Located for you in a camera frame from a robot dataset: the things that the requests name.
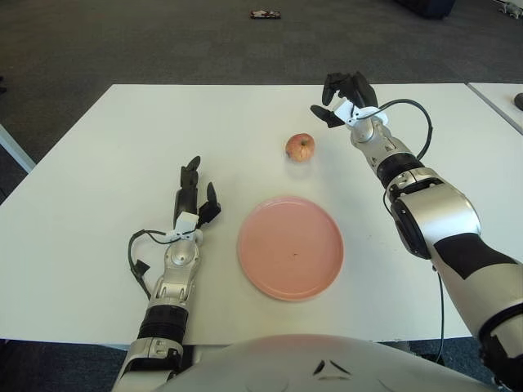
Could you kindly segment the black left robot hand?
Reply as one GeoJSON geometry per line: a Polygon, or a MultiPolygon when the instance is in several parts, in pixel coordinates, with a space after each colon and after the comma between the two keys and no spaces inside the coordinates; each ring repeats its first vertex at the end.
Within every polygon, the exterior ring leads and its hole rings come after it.
{"type": "Polygon", "coordinates": [[[180,189],[175,195],[173,227],[176,227],[177,218],[182,212],[198,216],[196,229],[210,223],[221,213],[221,204],[217,200],[217,192],[212,182],[207,185],[206,202],[200,207],[197,206],[200,162],[201,157],[197,155],[187,165],[181,167],[180,189]]]}

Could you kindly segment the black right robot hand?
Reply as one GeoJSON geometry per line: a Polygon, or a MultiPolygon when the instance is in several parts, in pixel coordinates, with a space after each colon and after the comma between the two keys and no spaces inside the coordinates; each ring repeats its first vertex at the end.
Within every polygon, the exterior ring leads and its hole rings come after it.
{"type": "Polygon", "coordinates": [[[328,73],[324,81],[322,106],[311,106],[311,112],[325,122],[328,128],[345,124],[333,111],[325,108],[325,106],[331,104],[335,96],[348,99],[358,108],[378,106],[375,90],[359,71],[355,73],[328,73]]]}

